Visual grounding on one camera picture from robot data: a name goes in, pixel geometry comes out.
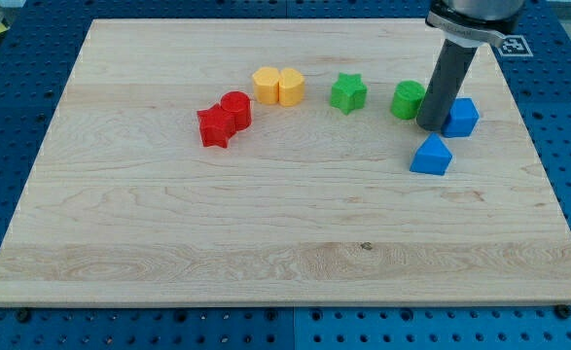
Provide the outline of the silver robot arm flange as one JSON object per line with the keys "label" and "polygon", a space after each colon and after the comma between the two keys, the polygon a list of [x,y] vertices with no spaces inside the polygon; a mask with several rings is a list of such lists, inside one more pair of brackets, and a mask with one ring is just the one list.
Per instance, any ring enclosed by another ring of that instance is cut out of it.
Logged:
{"label": "silver robot arm flange", "polygon": [[432,0],[425,22],[461,47],[500,47],[516,28],[524,4],[524,0]]}

